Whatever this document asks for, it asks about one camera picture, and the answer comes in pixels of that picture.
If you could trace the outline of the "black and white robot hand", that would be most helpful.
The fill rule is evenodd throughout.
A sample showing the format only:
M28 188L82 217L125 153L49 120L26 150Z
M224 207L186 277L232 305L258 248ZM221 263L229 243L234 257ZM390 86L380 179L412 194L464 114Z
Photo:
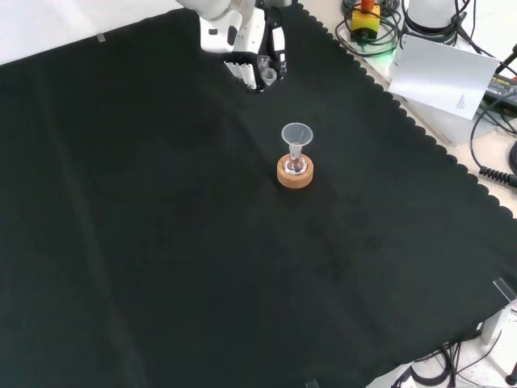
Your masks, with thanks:
M254 4L247 19L233 8L218 19L201 18L200 46L249 91L265 91L288 72L280 10L264 1Z

